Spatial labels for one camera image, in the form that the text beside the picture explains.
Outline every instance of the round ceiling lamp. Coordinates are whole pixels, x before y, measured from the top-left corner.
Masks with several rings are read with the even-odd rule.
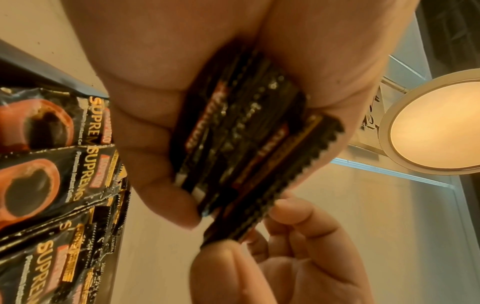
[[[385,154],[410,170],[480,172],[480,69],[436,78],[409,91],[383,116]]]

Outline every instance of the coffee cup image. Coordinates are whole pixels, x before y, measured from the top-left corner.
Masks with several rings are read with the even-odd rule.
[[[45,210],[60,189],[60,173],[47,159],[0,170],[0,230]]]
[[[74,122],[60,106],[27,99],[0,106],[0,153],[67,147]]]

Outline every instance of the hand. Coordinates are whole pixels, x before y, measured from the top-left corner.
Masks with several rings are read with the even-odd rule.
[[[233,241],[198,254],[190,271],[192,303],[373,304],[360,255],[331,216],[289,198],[278,200],[263,222],[270,238],[254,230],[251,256]]]
[[[145,204],[183,227],[196,202],[172,185],[171,131],[186,89],[233,39],[254,45],[340,118],[346,133],[313,167],[330,162],[359,127],[419,0],[62,0],[112,100],[114,140]]]

